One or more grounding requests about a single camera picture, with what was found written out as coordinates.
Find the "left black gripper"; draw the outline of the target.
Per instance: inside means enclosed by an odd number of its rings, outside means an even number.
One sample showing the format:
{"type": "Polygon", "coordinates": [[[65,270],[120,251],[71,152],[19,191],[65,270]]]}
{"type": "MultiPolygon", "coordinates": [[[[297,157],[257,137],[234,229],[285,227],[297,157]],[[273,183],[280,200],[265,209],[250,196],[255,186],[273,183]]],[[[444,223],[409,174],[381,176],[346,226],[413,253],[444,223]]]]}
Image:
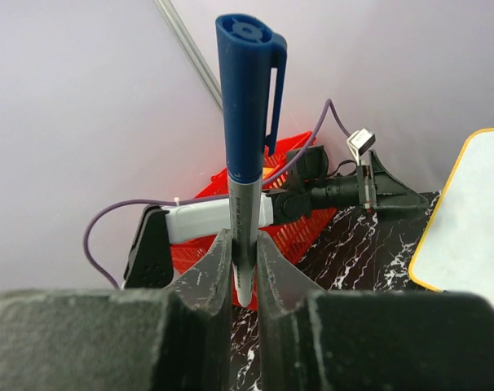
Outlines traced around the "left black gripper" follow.
{"type": "Polygon", "coordinates": [[[428,200],[404,185],[382,165],[373,149],[368,163],[356,166],[359,205],[376,212],[380,221],[396,221],[420,217],[429,207],[428,200]]]}

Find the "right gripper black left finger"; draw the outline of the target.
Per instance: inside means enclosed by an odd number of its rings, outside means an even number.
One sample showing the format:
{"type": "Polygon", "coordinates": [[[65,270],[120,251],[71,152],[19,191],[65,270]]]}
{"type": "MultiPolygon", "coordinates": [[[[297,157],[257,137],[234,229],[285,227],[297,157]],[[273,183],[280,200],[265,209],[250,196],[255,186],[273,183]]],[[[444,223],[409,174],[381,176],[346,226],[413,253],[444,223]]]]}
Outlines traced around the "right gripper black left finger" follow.
{"type": "Polygon", "coordinates": [[[0,294],[0,390],[226,390],[232,239],[163,289],[0,294]]]}

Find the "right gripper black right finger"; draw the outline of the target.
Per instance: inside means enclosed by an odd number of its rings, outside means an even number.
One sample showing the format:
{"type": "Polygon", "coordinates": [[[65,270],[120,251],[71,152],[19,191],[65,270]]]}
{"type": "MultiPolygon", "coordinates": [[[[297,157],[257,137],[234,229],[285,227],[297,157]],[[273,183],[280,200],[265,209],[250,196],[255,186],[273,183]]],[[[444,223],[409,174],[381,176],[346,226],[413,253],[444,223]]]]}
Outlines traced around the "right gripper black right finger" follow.
{"type": "Polygon", "coordinates": [[[494,390],[494,309],[462,292],[325,291],[257,246],[265,390],[494,390]]]}

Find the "white board with orange frame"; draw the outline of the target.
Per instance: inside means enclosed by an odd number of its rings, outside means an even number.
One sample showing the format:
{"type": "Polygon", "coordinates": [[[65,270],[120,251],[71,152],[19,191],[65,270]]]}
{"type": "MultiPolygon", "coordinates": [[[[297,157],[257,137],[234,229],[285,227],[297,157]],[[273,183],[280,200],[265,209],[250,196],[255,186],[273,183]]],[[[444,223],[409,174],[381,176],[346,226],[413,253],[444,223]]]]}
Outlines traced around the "white board with orange frame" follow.
{"type": "Polygon", "coordinates": [[[408,273],[429,290],[494,303],[494,128],[466,139],[408,273]]]}

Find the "white marker pen blue cap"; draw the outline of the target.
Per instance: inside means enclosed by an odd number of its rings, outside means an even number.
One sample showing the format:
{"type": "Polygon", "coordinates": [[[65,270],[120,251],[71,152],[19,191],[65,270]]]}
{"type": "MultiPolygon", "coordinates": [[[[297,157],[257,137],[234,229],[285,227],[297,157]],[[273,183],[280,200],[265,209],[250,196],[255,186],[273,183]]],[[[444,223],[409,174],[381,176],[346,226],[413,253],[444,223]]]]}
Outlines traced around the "white marker pen blue cap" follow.
{"type": "Polygon", "coordinates": [[[265,155],[276,148],[287,42],[257,18],[215,20],[237,300],[252,301],[265,155]]]}

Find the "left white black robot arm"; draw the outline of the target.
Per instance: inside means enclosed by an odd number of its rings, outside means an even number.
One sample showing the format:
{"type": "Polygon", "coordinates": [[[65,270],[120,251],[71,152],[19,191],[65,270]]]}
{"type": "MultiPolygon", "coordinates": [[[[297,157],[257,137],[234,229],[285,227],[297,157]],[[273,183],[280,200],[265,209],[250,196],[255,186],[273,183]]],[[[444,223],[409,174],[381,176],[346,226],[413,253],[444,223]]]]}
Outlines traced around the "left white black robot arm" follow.
{"type": "MultiPolygon", "coordinates": [[[[262,194],[260,225],[287,226],[314,211],[360,207],[384,220],[416,217],[428,208],[426,198],[393,177],[375,151],[368,164],[361,163],[349,175],[328,171],[323,147],[311,147],[297,157],[281,189],[262,194]]],[[[131,246],[123,275],[124,288],[164,288],[174,277],[170,247],[190,239],[215,235],[228,228],[226,198],[163,208],[149,205],[144,211],[131,246]]]]}

